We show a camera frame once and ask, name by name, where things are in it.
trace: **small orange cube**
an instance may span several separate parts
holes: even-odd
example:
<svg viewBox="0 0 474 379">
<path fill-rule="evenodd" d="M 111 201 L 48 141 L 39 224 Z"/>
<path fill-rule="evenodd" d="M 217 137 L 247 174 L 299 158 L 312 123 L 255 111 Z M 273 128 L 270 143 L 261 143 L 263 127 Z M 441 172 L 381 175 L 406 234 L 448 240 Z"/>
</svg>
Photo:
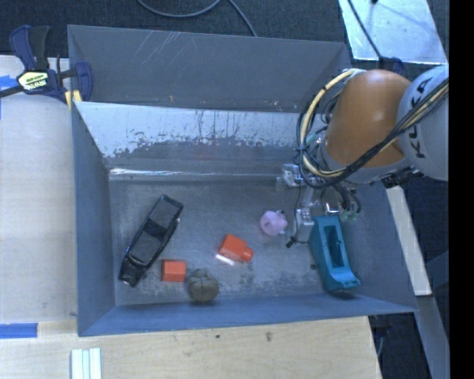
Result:
<svg viewBox="0 0 474 379">
<path fill-rule="evenodd" d="M 161 280 L 168 282 L 184 282 L 186 278 L 186 262 L 181 260 L 162 260 Z"/>
</svg>

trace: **pink ball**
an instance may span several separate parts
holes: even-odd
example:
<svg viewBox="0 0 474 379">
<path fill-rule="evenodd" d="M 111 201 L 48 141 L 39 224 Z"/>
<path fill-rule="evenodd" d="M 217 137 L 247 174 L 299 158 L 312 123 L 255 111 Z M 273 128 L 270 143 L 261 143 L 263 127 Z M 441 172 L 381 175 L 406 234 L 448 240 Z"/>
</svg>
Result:
<svg viewBox="0 0 474 379">
<path fill-rule="evenodd" d="M 278 235 L 282 232 L 288 222 L 282 212 L 267 211 L 260 219 L 260 226 L 269 236 Z"/>
</svg>

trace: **scratch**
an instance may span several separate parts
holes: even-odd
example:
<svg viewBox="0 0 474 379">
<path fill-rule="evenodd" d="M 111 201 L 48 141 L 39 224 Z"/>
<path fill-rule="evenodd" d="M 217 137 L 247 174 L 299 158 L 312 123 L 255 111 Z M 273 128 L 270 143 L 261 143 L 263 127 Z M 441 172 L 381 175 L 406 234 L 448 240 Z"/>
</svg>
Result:
<svg viewBox="0 0 474 379">
<path fill-rule="evenodd" d="M 156 47 L 156 49 L 151 52 L 151 54 L 142 62 L 142 65 L 144 65 L 154 54 L 156 54 L 156 56 L 158 56 L 161 51 L 178 35 L 179 33 L 171 33 L 168 35 L 167 38 L 165 38 L 165 41 L 163 41 L 163 43 L 161 45 L 159 45 L 158 47 Z"/>
<path fill-rule="evenodd" d="M 151 37 L 152 35 L 152 31 L 149 32 L 148 36 L 146 36 L 144 38 L 144 40 L 142 41 L 141 45 L 139 46 L 139 48 L 135 51 L 135 54 L 134 56 L 132 57 L 132 59 L 130 60 L 131 62 L 135 59 L 135 57 L 138 55 L 138 53 L 141 51 L 142 47 L 145 45 L 146 42 L 148 42 L 148 39 Z"/>
<path fill-rule="evenodd" d="M 177 54 L 175 54 L 174 58 L 172 58 L 171 61 L 168 63 L 167 69 L 168 69 L 169 67 L 171 67 L 171 65 L 172 65 L 172 63 L 174 62 L 174 60 L 176 60 L 177 57 L 178 57 L 182 52 L 184 52 L 184 50 L 185 50 L 187 47 L 188 47 L 188 43 L 185 44 L 184 47 L 182 47 L 182 49 L 179 50 L 179 52 L 178 52 Z"/>
<path fill-rule="evenodd" d="M 195 42 L 195 38 L 192 38 L 191 42 L 193 42 L 193 45 L 195 47 L 195 51 L 198 52 L 198 46 L 197 46 L 197 43 Z"/>
</svg>

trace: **clamp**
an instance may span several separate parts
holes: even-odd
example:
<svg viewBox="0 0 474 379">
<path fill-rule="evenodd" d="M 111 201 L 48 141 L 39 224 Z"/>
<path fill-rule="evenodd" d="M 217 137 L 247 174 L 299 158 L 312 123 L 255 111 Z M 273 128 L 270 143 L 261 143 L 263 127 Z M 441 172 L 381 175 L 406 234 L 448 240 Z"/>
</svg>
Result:
<svg viewBox="0 0 474 379">
<path fill-rule="evenodd" d="M 0 90 L 0 99 L 24 92 L 25 94 L 49 96 L 62 103 L 71 104 L 69 92 L 63 86 L 63 80 L 77 76 L 78 90 L 74 92 L 87 101 L 92 93 L 92 75 L 87 62 L 76 62 L 72 69 L 61 71 L 59 60 L 57 71 L 49 68 L 45 54 L 45 43 L 50 27 L 30 27 L 23 25 L 10 35 L 9 41 L 13 53 L 24 66 L 24 72 L 16 77 L 17 85 Z"/>
</svg>

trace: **yellow label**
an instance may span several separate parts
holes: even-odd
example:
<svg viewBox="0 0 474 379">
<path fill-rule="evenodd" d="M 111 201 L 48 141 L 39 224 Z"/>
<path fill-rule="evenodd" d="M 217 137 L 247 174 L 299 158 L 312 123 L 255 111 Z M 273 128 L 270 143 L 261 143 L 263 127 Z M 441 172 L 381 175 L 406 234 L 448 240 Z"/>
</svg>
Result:
<svg viewBox="0 0 474 379">
<path fill-rule="evenodd" d="M 22 74 L 17 79 L 17 82 L 22 85 L 25 90 L 33 90 L 45 86 L 48 77 L 47 73 L 28 72 Z"/>
</svg>

